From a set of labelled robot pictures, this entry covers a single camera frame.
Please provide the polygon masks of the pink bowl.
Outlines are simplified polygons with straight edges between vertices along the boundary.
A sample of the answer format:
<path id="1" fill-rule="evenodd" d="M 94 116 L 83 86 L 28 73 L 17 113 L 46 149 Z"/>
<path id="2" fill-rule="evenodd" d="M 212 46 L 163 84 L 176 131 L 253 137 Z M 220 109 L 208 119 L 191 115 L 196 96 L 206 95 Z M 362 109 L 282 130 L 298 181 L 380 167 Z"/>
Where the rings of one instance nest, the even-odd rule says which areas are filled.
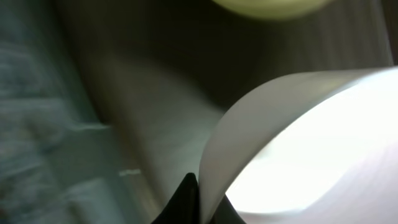
<path id="1" fill-rule="evenodd" d="M 307 72 L 238 100 L 203 151 L 200 222 L 397 222 L 397 68 Z"/>

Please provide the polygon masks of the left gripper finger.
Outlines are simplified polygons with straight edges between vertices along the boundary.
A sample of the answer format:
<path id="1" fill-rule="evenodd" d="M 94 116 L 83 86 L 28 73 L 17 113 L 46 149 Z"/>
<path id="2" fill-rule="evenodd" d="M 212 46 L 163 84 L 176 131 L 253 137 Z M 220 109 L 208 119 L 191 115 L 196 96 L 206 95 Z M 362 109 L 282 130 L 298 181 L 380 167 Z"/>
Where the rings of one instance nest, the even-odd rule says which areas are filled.
<path id="1" fill-rule="evenodd" d="M 200 193 L 194 173 L 187 173 L 162 212 L 152 224 L 199 224 Z M 245 224 L 226 196 L 209 224 Z"/>

